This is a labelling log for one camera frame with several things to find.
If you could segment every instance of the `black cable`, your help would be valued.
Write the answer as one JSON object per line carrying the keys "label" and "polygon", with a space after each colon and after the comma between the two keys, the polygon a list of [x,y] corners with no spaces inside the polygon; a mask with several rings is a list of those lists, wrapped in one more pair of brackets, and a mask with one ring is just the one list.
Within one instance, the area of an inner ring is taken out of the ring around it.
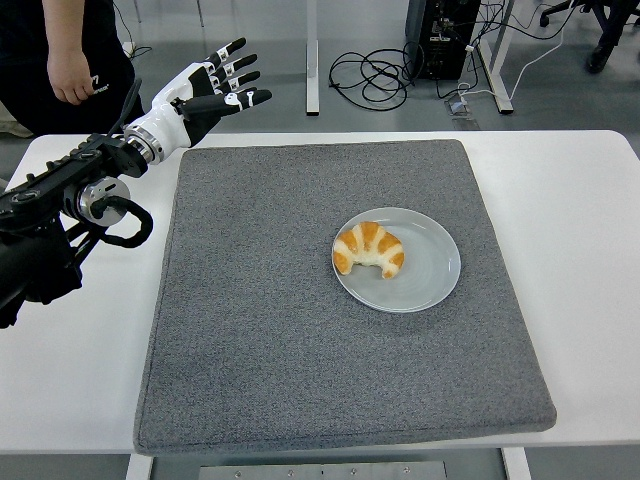
{"label": "black cable", "polygon": [[535,18],[536,13],[538,13],[538,10],[540,9],[540,7],[548,7],[548,8],[551,8],[551,7],[553,7],[553,5],[548,5],[548,4],[546,4],[546,3],[541,3],[540,5],[538,5],[538,6],[536,7],[536,9],[533,11],[533,14],[531,15],[531,18],[529,19],[529,23],[527,24],[527,26],[526,26],[526,27],[525,27],[522,23],[520,23],[520,20],[518,20],[515,16],[513,16],[513,19],[514,19],[516,22],[518,22],[518,25],[520,25],[522,28],[527,29],[527,28],[529,28],[529,27],[531,26],[531,24],[533,23],[533,19]]}
{"label": "black cable", "polygon": [[[118,6],[115,4],[115,2],[113,2],[113,6],[115,7],[116,11],[118,12],[118,16],[120,17],[120,21],[122,22],[122,26],[124,27],[124,29],[129,34],[129,42],[131,43],[131,45],[135,45],[135,43],[133,42],[133,35],[131,35],[131,30],[129,30],[129,27],[127,27],[127,24],[125,23],[124,18],[122,17],[122,12],[118,8]],[[131,54],[129,55],[129,58],[131,60],[133,60],[134,58],[140,57],[140,56],[144,55],[145,53],[150,52],[151,50],[153,50],[151,47],[134,46],[133,50],[131,51]]]}
{"label": "black cable", "polygon": [[[535,39],[537,39],[537,40],[551,40],[552,38],[556,37],[560,32],[562,32],[562,30],[563,30],[563,29],[564,29],[564,27],[566,26],[567,22],[569,21],[569,18],[571,18],[571,15],[573,15],[573,12],[574,12],[574,11],[575,11],[575,9],[578,7],[578,6],[576,5],[576,6],[574,6],[574,7],[571,9],[571,12],[569,12],[569,14],[567,15],[567,18],[565,19],[565,21],[562,23],[562,25],[560,26],[560,28],[558,29],[558,31],[557,31],[557,32],[555,32],[553,35],[551,35],[550,37],[537,37],[537,36],[535,36],[535,35],[531,35],[531,34],[529,34],[529,33],[525,32],[525,31],[523,31],[523,30],[520,30],[519,28],[514,27],[514,26],[512,26],[512,25],[506,24],[506,23],[504,23],[504,22],[496,22],[496,21],[495,21],[495,18],[496,18],[500,13],[502,13],[502,11],[503,11],[503,8],[504,8],[504,1],[503,1],[501,4],[496,4],[496,3],[494,3],[494,4],[482,4],[482,5],[484,5],[484,6],[486,7],[487,12],[489,11],[489,7],[499,7],[499,8],[498,8],[498,9],[493,10],[493,16],[491,17],[491,19],[490,19],[490,20],[488,19],[488,18],[489,18],[489,15],[487,15],[487,20],[484,20],[484,21],[482,21],[482,22],[467,22],[467,23],[459,23],[459,24],[454,25],[453,27],[449,27],[449,28],[451,28],[451,29],[453,30],[453,28],[455,28],[455,27],[459,27],[459,26],[462,26],[462,25],[481,24],[481,25],[482,25],[482,27],[481,27],[480,31],[479,31],[479,32],[478,32],[478,34],[476,35],[475,39],[474,39],[473,41],[471,41],[471,42],[470,42],[470,45],[472,45],[472,46],[474,47],[474,51],[476,50],[476,48],[475,48],[475,47],[477,47],[477,45],[480,43],[480,39],[482,38],[482,36],[483,36],[483,35],[486,35],[487,33],[491,32],[491,31],[493,31],[493,30],[495,30],[495,29],[497,29],[497,28],[499,28],[499,27],[501,27],[501,26],[506,26],[506,27],[509,27],[509,28],[513,28],[514,30],[516,30],[516,31],[518,31],[518,32],[520,32],[520,33],[524,33],[525,35],[527,35],[527,36],[529,36],[529,37],[531,37],[531,38],[535,38]],[[534,17],[535,17],[535,12],[534,12],[534,15],[531,17],[531,22],[533,21],[533,18],[534,18]],[[471,54],[471,61],[472,61],[473,66],[474,66],[474,68],[473,68],[473,72],[474,72],[474,75],[475,75],[475,82],[474,82],[474,84],[473,84],[472,86],[470,86],[470,87],[466,87],[466,88],[454,88],[454,89],[450,90],[449,92],[447,92],[446,94],[441,95],[441,94],[440,94],[440,89],[439,89],[439,84],[438,84],[438,79],[436,78],[436,79],[435,79],[435,81],[436,81],[436,93],[437,93],[437,95],[438,95],[438,98],[441,98],[441,99],[442,99],[442,98],[447,98],[449,95],[452,95],[452,94],[457,93],[457,92],[460,92],[460,91],[468,91],[468,90],[471,90],[471,89],[475,88],[475,87],[478,85],[478,72],[477,72],[477,67],[475,66],[475,60],[474,60],[474,57],[473,57],[473,53]]]}
{"label": "black cable", "polygon": [[[414,80],[420,76],[422,67],[417,72],[411,73],[411,69],[414,69],[414,62],[411,60],[407,49],[413,44],[417,45],[417,49],[420,52],[421,65],[424,65],[424,51],[422,47],[415,42],[409,42],[405,44],[402,50],[393,48],[382,48],[374,50],[373,52],[362,55],[357,52],[347,52],[340,55],[329,68],[329,87],[333,88],[349,103],[374,112],[388,112],[396,108],[401,107],[408,97],[408,87],[413,86]],[[400,53],[402,55],[402,64],[395,64],[387,60],[375,58],[379,54],[388,53]],[[355,56],[355,59],[345,59],[348,56]],[[335,70],[344,65],[359,65],[359,73],[361,80],[350,85],[344,85],[334,80]],[[351,99],[346,93],[346,90],[362,87],[360,95],[362,98],[372,104],[383,104],[392,101],[396,96],[401,95],[399,103],[390,107],[372,107],[358,103]],[[377,93],[382,93],[381,98],[374,98],[369,92],[373,90]]]}
{"label": "black cable", "polygon": [[91,206],[91,213],[100,218],[107,207],[113,207],[131,213],[140,220],[140,230],[129,238],[122,238],[115,235],[107,235],[103,232],[100,240],[110,245],[116,245],[122,248],[136,248],[142,245],[151,235],[153,231],[153,217],[137,203],[122,197],[105,197],[96,201]]}
{"label": "black cable", "polygon": [[[492,25],[504,26],[504,27],[512,28],[516,32],[520,32],[520,33],[526,35],[527,37],[535,38],[536,40],[551,40],[552,38],[555,38],[555,37],[558,36],[558,34],[560,34],[562,29],[565,27],[565,25],[567,24],[567,22],[571,18],[571,15],[573,15],[573,12],[575,12],[576,8],[577,8],[577,6],[575,6],[575,7],[573,7],[571,9],[571,12],[569,13],[569,15],[567,16],[565,21],[562,23],[562,25],[560,25],[560,28],[558,29],[558,31],[556,33],[554,33],[553,35],[551,35],[550,37],[537,37],[535,35],[531,35],[530,33],[526,32],[526,31],[524,31],[524,30],[522,30],[522,29],[520,29],[518,27],[514,27],[513,25],[509,25],[508,23],[504,23],[504,22],[488,22],[488,23],[491,23]],[[458,23],[455,26],[456,27],[461,27],[463,25],[476,25],[476,24],[484,24],[484,23],[487,23],[487,22],[465,22],[465,23]]]}
{"label": "black cable", "polygon": [[125,98],[122,105],[122,113],[120,113],[120,118],[116,120],[116,123],[114,123],[109,132],[107,132],[108,137],[116,133],[118,130],[122,129],[125,120],[127,119],[127,117],[129,117],[131,109],[136,103],[141,84],[142,80],[139,77],[136,77],[133,81],[133,85],[131,85],[131,88],[129,88],[129,91],[127,92],[127,97]]}

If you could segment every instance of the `robotic arm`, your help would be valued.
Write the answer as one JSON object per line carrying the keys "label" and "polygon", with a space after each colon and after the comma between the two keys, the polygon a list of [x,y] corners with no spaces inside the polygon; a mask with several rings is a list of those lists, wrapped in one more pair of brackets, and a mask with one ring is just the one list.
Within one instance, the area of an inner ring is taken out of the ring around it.
{"label": "robotic arm", "polygon": [[[271,98],[268,90],[240,90],[258,72],[232,77],[257,58],[229,61],[245,43],[241,38],[189,65],[123,135],[114,135],[119,124],[107,135],[93,134],[68,156],[47,162],[45,173],[28,175],[0,196],[0,328],[15,324],[25,300],[48,304],[80,288],[80,265],[98,242],[135,248],[149,237],[153,219],[130,200],[119,175],[140,177],[149,164],[196,145],[222,117]],[[108,235],[127,212],[140,220],[140,230],[131,238]],[[65,231],[61,213],[78,223]]]}

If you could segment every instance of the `croissant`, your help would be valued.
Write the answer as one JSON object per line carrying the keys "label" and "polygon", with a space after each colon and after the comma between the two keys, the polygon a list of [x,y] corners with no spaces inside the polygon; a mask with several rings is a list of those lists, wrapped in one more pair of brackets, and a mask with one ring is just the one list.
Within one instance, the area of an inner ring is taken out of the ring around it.
{"label": "croissant", "polygon": [[395,277],[404,263],[402,242],[376,222],[361,222],[342,232],[333,246],[333,263],[342,275],[354,263],[382,267],[382,278]]}

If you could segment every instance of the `white plate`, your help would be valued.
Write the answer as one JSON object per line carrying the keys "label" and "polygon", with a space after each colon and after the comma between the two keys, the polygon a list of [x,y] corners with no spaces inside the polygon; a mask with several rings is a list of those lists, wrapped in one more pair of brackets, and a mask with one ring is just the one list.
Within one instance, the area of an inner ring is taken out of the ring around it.
{"label": "white plate", "polygon": [[378,222],[395,235],[402,242],[405,260],[400,272],[389,280],[382,278],[379,267],[354,265],[349,275],[341,275],[333,265],[351,295],[376,310],[408,313],[432,307],[451,293],[460,276],[460,253],[438,222],[413,210],[376,208],[353,217],[338,236],[364,221]]}

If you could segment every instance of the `gray felt mat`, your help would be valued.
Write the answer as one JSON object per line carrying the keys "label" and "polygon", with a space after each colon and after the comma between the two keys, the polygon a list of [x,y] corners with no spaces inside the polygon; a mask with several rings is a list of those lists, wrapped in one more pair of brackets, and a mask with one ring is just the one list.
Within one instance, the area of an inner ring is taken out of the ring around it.
{"label": "gray felt mat", "polygon": [[[428,215],[458,245],[459,282],[435,307],[379,312],[335,277],[340,227],[385,206]],[[185,154],[137,451],[424,442],[555,417],[461,143]]]}

